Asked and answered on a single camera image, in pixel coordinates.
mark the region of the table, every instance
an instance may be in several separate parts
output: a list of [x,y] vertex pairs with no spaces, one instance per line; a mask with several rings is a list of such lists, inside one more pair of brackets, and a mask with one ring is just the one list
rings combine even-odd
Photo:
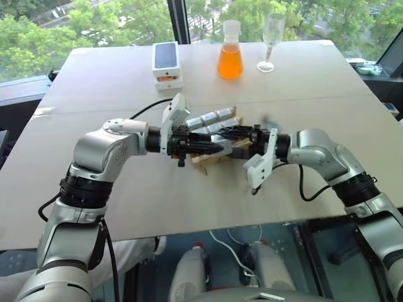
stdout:
[[[241,45],[244,73],[225,81],[216,72],[220,45],[180,45],[184,88],[191,117],[236,105],[244,124],[269,114],[283,132],[322,128],[347,146],[378,179],[378,188],[403,205],[402,139],[398,123],[346,63],[330,41],[283,42],[275,47],[276,69],[262,74],[263,43]],[[41,101],[51,108],[32,119],[0,172],[0,250],[36,247],[44,222],[38,207],[58,190],[77,139],[110,118],[129,117],[176,91],[157,92],[151,47],[73,50]],[[160,126],[164,106],[141,120]],[[207,168],[160,154],[132,157],[114,185],[106,219],[114,240],[186,233],[278,221],[339,216],[343,205],[332,190],[311,203],[298,194],[298,168],[276,170],[252,196],[241,160]],[[306,169],[305,192],[324,185]]]

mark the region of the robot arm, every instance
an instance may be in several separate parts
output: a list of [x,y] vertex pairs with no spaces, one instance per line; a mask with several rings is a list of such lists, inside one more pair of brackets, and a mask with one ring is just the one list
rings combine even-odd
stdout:
[[220,134],[231,140],[247,137],[252,142],[249,150],[234,150],[231,156],[250,158],[244,168],[253,194],[271,174],[276,158],[316,170],[343,202],[361,239],[382,263],[393,297],[403,301],[403,216],[348,149],[318,129],[280,135],[276,129],[241,126]]
[[389,288],[403,301],[403,216],[354,155],[318,129],[292,133],[279,158],[315,169],[344,204],[357,230],[383,265]]
[[39,270],[16,301],[91,301],[87,271],[103,257],[106,230],[100,222],[126,160],[160,152],[183,166],[186,154],[214,154],[223,149],[211,142],[210,135],[191,133],[182,126],[188,115],[186,101],[178,94],[165,109],[161,128],[115,119],[79,139],[38,246]]

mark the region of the black cable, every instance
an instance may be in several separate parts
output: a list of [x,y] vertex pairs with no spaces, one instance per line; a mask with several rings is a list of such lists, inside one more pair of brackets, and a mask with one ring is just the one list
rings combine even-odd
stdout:
[[106,241],[108,242],[109,253],[111,254],[113,291],[115,292],[115,302],[120,302],[118,269],[116,267],[115,251],[113,250],[111,234],[109,233],[108,226],[106,225],[106,221],[103,217],[101,218],[101,223],[106,230]]
[[302,200],[304,200],[304,201],[312,201],[316,197],[321,195],[325,190],[330,188],[329,185],[324,186],[322,189],[317,191],[312,197],[310,197],[310,198],[305,197],[305,194],[304,194],[304,168],[302,167],[302,165],[298,165],[298,166],[300,168],[300,195],[301,195]]
[[40,218],[42,218],[43,221],[45,221],[45,222],[48,221],[48,218],[45,216],[45,214],[43,214],[43,210],[44,210],[47,206],[49,206],[50,204],[54,203],[55,200],[56,200],[57,198],[59,198],[59,197],[60,197],[60,192],[57,193],[50,201],[48,201],[48,202],[46,202],[46,203],[44,203],[43,205],[40,206],[40,208],[38,209],[38,215],[39,215]]
[[134,120],[134,119],[135,119],[136,117],[138,117],[139,115],[142,115],[143,113],[145,113],[148,109],[150,109],[150,108],[152,108],[152,107],[154,107],[154,106],[157,106],[158,104],[165,103],[165,102],[170,102],[170,101],[172,101],[172,99],[162,99],[162,100],[160,100],[160,101],[158,101],[158,102],[152,103],[151,105],[148,105],[148,106],[145,107],[143,110],[141,110],[141,111],[139,111],[138,113],[136,113],[135,115],[133,115],[130,119],[131,119],[131,120]]
[[277,168],[283,167],[284,165],[289,165],[289,163],[288,163],[288,162],[285,162],[285,163],[283,163],[283,164],[277,165],[277,166],[273,167],[272,170],[275,170],[275,169],[277,169]]

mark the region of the champagne glass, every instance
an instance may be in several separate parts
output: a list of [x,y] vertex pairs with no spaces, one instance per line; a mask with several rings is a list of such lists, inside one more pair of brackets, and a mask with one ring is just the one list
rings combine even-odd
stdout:
[[273,47],[283,38],[285,27],[285,16],[283,14],[269,14],[264,26],[263,40],[267,45],[266,58],[258,63],[258,69],[261,72],[271,72],[275,68],[273,63],[269,62]]

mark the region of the glass panel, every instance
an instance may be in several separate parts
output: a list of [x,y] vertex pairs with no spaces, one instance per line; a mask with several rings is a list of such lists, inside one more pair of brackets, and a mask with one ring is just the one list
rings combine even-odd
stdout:
[[174,40],[166,0],[0,2],[0,82],[59,69],[73,48]]
[[241,22],[240,42],[263,41],[269,13],[287,17],[283,40],[332,40],[345,57],[378,60],[403,24],[403,0],[186,0],[192,43],[222,42],[222,22]]

